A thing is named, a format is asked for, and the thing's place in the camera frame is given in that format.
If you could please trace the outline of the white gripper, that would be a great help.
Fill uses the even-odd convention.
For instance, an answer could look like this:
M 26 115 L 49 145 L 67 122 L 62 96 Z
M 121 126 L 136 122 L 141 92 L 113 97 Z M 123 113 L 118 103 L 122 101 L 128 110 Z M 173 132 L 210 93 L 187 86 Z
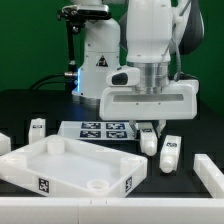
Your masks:
M 197 80 L 171 81 L 159 94 L 138 94 L 133 87 L 109 87 L 102 94 L 99 115 L 103 120 L 130 120 L 134 139 L 139 137 L 135 120 L 159 120 L 156 132 L 161 136 L 165 120 L 196 116 L 198 90 Z

